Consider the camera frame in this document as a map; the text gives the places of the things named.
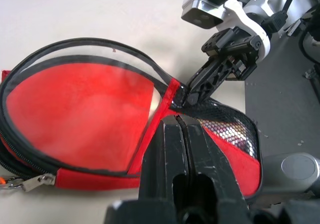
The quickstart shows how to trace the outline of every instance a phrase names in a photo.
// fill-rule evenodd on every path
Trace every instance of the zipper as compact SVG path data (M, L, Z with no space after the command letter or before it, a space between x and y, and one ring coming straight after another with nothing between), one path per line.
M37 172L35 172L35 174L45 174L48 173L49 171L43 169L42 167L34 164L30 159L25 158L12 144L11 142L8 140L8 138L4 135L4 133L2 132L2 130L0 130L0 136L3 138L3 140L5 141L5 143L7 144L7 146L15 153L15 155L22 161L26 162L28 165L30 165L30 167ZM9 166L8 164L4 163L2 160L0 160L0 165L5 168L6 170L10 171L11 173L18 175L20 177L24 177L26 179L28 178L32 178L33 176L30 175L25 175L17 170L15 170L13 167Z
M4 184L0 184L2 190L12 190L21 188L23 191L31 191L41 185L55 185L56 178L54 175L46 173L33 177L29 180L23 180L19 177L7 177L2 178L5 181Z

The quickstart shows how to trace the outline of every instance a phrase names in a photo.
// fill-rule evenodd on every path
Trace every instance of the black clamp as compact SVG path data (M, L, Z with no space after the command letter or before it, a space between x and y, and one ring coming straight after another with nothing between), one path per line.
M226 79L245 80L257 67L261 45L258 35L250 36L238 27L214 34L201 49L209 60L188 81L183 104L190 106L203 101Z
M144 154L138 200L117 201L105 224L319 224L320 200L291 201L278 217L249 209L228 159L200 123L168 116Z

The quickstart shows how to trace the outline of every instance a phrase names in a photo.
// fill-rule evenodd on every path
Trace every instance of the white table surface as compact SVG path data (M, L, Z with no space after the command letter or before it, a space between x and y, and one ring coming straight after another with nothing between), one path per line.
M181 20L183 0L0 0L0 68L10 70L33 51L77 37L133 46L186 82L207 60L201 46L216 31ZM245 111L244 82L225 82L214 97ZM107 206L137 198L137 189L106 192L44 186L0 191L0 224L102 223Z

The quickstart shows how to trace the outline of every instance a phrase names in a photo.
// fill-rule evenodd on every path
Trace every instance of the red fabric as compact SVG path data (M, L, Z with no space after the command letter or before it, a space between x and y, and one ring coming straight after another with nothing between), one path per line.
M6 100L39 151L88 169L126 171L148 122L153 83L123 68L74 63L40 71Z
M55 186L63 189L76 190L114 190L137 188L140 178L115 177L88 174L60 168L55 180Z
M2 70L1 81L3 81L8 76L9 73L10 73L10 70Z
M163 119L164 117L174 114L174 111L169 110L169 107L171 105L171 102L176 94L177 89L180 86L180 82L174 78L172 78L165 94L164 97L162 99L162 102L157 110L157 112L155 113L150 126L148 127L148 129L146 130L144 137L142 139L142 142L140 144L140 147L135 155L135 158L129 168L128 174L136 174L138 172L141 171L141 167L142 167L142 159L144 157L145 151L147 150L147 147L157 129L157 127L159 126L159 123L161 121L161 119Z
M260 185L260 163L209 129L204 129L228 158L242 194L244 196L255 194Z

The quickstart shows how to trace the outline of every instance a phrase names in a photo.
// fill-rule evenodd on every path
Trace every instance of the red fabric strip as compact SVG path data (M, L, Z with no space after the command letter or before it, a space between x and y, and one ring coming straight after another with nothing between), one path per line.
M55 186L63 189L76 190L114 190L137 188L140 178L95 175L60 168Z
M260 185L260 163L234 145L204 128L227 157L244 196L255 194Z
M148 129L145 132L145 135L142 139L142 142L140 144L140 147L135 155L135 158L128 170L128 174L136 174L138 172L141 171L141 166L142 166L142 159L144 157L145 151L147 150L147 147L161 121L161 119L163 119L164 117L173 114L173 111L169 110L169 107L171 105L171 102L176 94L177 89L180 86L180 82L176 79L171 80L165 94L164 97L162 99L162 102L157 110L157 112L155 113L150 126L148 127Z
M5 80L5 78L8 76L9 73L10 73L10 70L2 70L1 81Z

